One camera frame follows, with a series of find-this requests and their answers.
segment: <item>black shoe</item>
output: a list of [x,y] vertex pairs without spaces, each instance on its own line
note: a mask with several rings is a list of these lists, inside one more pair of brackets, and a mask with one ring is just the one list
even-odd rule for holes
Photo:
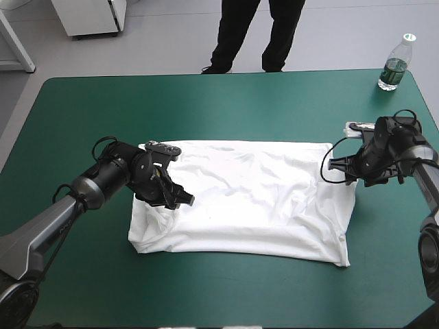
[[282,70],[272,70],[272,69],[267,69],[267,70],[264,69],[264,71],[265,71],[266,73],[283,72]]
[[226,74],[231,73],[231,69],[219,69],[217,67],[212,66],[206,66],[201,70],[201,74]]

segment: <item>white t-shirt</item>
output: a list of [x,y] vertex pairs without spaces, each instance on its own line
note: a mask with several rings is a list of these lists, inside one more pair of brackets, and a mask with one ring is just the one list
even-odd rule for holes
[[[320,177],[331,144],[166,143],[182,150],[169,175],[195,202],[168,210],[134,198],[128,239],[137,252],[245,252],[349,266],[345,233],[356,184]],[[326,167],[325,177],[344,179]]]

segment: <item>person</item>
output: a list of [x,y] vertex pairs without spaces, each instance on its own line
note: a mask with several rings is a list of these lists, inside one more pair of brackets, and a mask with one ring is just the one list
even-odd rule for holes
[[[260,1],[222,0],[218,45],[212,53],[211,66],[205,67],[202,74],[231,70]],[[270,43],[262,54],[262,69],[265,72],[282,71],[304,4],[305,0],[270,0],[273,26]]]

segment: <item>robotic arm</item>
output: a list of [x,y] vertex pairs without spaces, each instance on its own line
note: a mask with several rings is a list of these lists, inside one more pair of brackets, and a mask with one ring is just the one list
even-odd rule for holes
[[[403,111],[413,116],[399,117]],[[407,176],[412,176],[418,183],[431,211],[420,227],[420,264],[427,295],[439,302],[439,159],[422,135],[416,114],[402,110],[393,117],[379,117],[375,126],[348,123],[346,135],[362,138],[364,142],[355,155],[329,160],[329,169],[345,172],[346,184],[363,179],[367,187],[386,184],[391,177],[397,177],[402,184]],[[438,316],[433,313],[431,309],[428,316]]]
[[[96,158],[96,146],[107,140]],[[123,186],[149,205],[175,210],[180,204],[192,205],[194,197],[172,182],[167,167],[181,150],[149,142],[145,150],[119,142],[114,137],[97,141],[92,150],[96,163],[78,176],[71,191],[60,201],[21,226],[0,237],[0,328],[22,328],[38,300],[38,285],[44,278],[73,222],[87,210],[101,208]],[[43,255],[60,240],[49,262]]]

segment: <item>bottle label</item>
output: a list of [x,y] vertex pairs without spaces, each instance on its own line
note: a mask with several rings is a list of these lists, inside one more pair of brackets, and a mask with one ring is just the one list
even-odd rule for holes
[[403,79],[407,63],[399,58],[390,58],[384,66],[379,79],[385,84],[396,86]]

